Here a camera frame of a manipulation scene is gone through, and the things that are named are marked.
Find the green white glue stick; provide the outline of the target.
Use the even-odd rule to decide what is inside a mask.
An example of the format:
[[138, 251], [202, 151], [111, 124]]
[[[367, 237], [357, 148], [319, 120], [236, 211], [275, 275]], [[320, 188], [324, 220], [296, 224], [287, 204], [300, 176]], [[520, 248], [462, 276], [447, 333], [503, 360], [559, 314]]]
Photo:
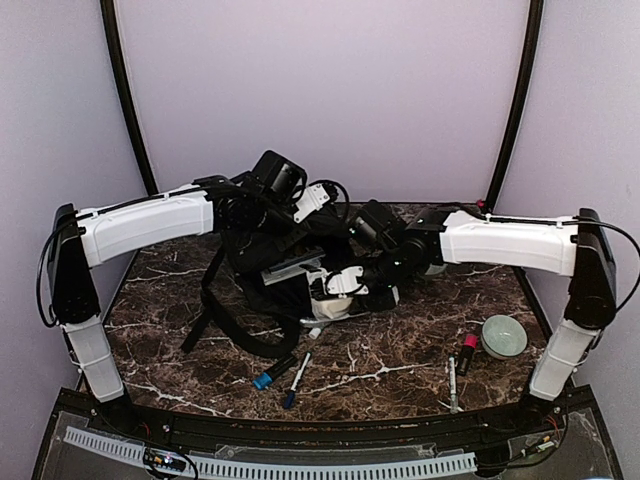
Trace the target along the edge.
[[316, 340], [319, 338], [322, 332], [323, 332], [323, 327], [314, 327], [309, 331], [308, 336], [310, 339]]

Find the black student backpack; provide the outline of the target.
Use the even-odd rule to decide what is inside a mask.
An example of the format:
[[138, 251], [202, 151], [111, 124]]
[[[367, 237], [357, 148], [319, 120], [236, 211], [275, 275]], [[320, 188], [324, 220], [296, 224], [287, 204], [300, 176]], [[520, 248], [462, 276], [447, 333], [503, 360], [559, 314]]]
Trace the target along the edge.
[[[354, 258], [346, 233], [346, 208], [340, 210], [329, 204], [312, 213], [306, 227], [313, 229], [319, 248], [326, 255], [322, 259], [327, 269], [336, 269]], [[261, 271], [294, 255], [276, 251], [274, 240], [289, 233], [294, 227], [278, 225], [274, 213], [260, 230], [247, 227], [229, 227], [220, 233], [221, 246], [214, 255], [201, 280], [200, 298], [203, 310], [191, 331], [180, 345], [184, 353], [191, 352], [204, 330], [214, 323], [242, 350], [262, 357], [279, 358], [289, 354], [299, 342], [299, 320], [309, 316], [311, 298], [304, 274], [270, 286], [262, 281]], [[244, 294], [251, 311], [264, 314], [280, 327], [283, 338], [277, 343], [258, 339], [242, 326], [213, 292], [212, 284], [220, 267], [226, 263], [232, 270], [233, 280]]]

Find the grey notebook with barcodes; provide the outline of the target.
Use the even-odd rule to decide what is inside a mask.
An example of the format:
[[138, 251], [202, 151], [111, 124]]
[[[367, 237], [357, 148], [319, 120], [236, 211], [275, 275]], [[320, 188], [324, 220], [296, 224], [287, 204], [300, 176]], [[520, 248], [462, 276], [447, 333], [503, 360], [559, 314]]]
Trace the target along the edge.
[[290, 256], [261, 271], [263, 284], [270, 286], [289, 280], [304, 274], [307, 271], [306, 267], [319, 268], [325, 255], [326, 253], [322, 249], [315, 249], [301, 255]]

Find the white tissue pack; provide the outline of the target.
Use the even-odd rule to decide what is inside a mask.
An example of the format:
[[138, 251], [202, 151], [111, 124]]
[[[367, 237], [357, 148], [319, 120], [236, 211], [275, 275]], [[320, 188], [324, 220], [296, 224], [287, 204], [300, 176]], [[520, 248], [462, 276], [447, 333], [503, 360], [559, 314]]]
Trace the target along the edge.
[[311, 312], [316, 320], [340, 320], [347, 317], [352, 302], [352, 298], [311, 299]]

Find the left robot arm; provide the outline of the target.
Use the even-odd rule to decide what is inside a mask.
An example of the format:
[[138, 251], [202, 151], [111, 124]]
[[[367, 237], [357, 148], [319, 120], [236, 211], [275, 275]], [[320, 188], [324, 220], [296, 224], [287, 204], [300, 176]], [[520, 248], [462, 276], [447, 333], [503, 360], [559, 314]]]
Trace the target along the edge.
[[104, 330], [91, 270], [164, 241], [223, 227], [266, 231], [306, 229], [309, 216], [330, 199], [306, 171], [267, 151], [254, 168], [234, 178], [214, 175], [149, 197], [98, 208], [58, 208], [39, 259], [36, 292], [47, 283], [50, 302], [36, 300], [43, 323], [62, 329], [94, 398], [105, 403], [103, 421], [120, 436], [141, 427], [140, 412], [121, 397], [125, 386]]

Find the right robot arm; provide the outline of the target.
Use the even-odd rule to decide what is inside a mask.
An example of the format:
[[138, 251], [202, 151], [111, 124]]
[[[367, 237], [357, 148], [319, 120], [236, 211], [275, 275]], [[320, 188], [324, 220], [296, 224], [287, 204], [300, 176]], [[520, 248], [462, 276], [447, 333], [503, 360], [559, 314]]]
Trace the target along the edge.
[[510, 413], [521, 434], [549, 416], [580, 361], [613, 322], [625, 302], [617, 298], [616, 264], [606, 233], [611, 225], [593, 209], [557, 218], [481, 214], [461, 204], [426, 207], [410, 222], [370, 201], [349, 232], [379, 256], [348, 274], [348, 295], [376, 294], [432, 265], [483, 263], [531, 268], [570, 280], [559, 326], [530, 377], [528, 396]]

